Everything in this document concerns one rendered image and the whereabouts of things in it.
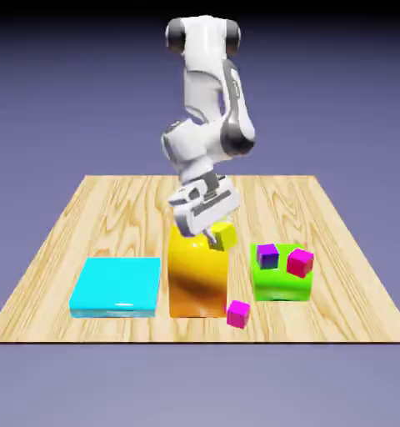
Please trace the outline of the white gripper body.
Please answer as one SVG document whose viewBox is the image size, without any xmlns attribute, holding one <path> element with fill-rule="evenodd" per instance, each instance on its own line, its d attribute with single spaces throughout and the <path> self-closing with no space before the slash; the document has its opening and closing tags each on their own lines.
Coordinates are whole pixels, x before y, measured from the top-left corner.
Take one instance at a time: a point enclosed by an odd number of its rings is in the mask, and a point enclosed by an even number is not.
<svg viewBox="0 0 400 427">
<path fill-rule="evenodd" d="M 233 181 L 226 175 L 217 177 L 218 186 L 208 191 L 204 179 L 182 186 L 172 196 L 173 217 L 184 237 L 194 237 L 240 206 Z"/>
</svg>

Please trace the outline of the small red cube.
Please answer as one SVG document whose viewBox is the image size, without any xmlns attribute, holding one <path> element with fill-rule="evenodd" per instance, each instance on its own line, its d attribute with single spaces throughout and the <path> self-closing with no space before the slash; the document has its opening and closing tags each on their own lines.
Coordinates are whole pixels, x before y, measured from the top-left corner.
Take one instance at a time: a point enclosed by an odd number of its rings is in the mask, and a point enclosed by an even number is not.
<svg viewBox="0 0 400 427">
<path fill-rule="evenodd" d="M 287 272 L 304 279 L 313 270 L 314 254 L 296 248 L 287 257 Z"/>
</svg>

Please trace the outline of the small yellow cube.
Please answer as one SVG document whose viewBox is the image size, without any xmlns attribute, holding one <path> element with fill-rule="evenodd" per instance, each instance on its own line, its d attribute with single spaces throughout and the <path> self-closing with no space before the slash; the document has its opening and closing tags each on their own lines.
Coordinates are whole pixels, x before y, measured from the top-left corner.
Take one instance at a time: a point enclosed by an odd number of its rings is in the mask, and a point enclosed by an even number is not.
<svg viewBox="0 0 400 427">
<path fill-rule="evenodd" d="M 211 227 L 215 242 L 209 241 L 209 247 L 219 251 L 227 251 L 238 243 L 236 229 L 229 221 L 216 222 Z"/>
</svg>

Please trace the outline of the large green box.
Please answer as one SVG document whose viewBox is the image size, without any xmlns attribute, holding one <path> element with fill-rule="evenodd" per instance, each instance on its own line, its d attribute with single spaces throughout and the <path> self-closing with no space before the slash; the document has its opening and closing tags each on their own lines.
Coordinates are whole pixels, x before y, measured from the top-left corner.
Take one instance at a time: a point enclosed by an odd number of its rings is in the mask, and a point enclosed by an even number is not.
<svg viewBox="0 0 400 427">
<path fill-rule="evenodd" d="M 258 244 L 250 244 L 250 275 L 257 301 L 308 301 L 313 286 L 313 271 L 300 278 L 287 271 L 288 255 L 301 244 L 277 244 L 276 269 L 261 269 L 257 261 Z"/>
</svg>

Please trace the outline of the large orange box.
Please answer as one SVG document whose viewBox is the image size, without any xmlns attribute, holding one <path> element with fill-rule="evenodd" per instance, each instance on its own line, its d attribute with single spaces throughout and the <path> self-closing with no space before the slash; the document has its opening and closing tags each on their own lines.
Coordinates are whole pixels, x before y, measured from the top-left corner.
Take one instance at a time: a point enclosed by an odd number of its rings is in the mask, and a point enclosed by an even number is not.
<svg viewBox="0 0 400 427">
<path fill-rule="evenodd" d="M 228 253 L 211 249 L 204 235 L 183 237 L 171 228 L 167 252 L 169 313 L 173 318 L 223 318 Z"/>
</svg>

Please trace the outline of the small magenta cube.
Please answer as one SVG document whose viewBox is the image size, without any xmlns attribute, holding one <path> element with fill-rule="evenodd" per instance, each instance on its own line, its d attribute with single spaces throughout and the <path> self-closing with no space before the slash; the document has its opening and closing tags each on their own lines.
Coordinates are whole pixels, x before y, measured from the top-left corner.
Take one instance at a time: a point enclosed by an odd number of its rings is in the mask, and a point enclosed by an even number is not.
<svg viewBox="0 0 400 427">
<path fill-rule="evenodd" d="M 227 324 L 244 329 L 247 326 L 250 315 L 250 304 L 239 300 L 233 300 L 227 308 Z"/>
</svg>

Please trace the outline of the small purple cube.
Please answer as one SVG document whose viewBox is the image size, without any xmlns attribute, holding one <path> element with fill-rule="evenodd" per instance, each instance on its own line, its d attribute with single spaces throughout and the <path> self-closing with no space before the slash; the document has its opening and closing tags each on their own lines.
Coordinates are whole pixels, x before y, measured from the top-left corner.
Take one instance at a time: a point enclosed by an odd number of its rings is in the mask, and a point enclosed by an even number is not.
<svg viewBox="0 0 400 427">
<path fill-rule="evenodd" d="M 276 269 L 279 262 L 279 251 L 275 244 L 257 246 L 257 263 L 260 269 Z"/>
</svg>

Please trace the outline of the large cyan box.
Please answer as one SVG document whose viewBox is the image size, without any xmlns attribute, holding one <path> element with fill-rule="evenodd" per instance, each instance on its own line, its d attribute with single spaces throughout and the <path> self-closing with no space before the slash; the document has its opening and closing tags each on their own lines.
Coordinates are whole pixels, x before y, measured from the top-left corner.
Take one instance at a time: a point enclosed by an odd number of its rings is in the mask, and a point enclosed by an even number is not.
<svg viewBox="0 0 400 427">
<path fill-rule="evenodd" d="M 151 318 L 156 313 L 161 259 L 91 257 L 68 302 L 74 318 Z"/>
</svg>

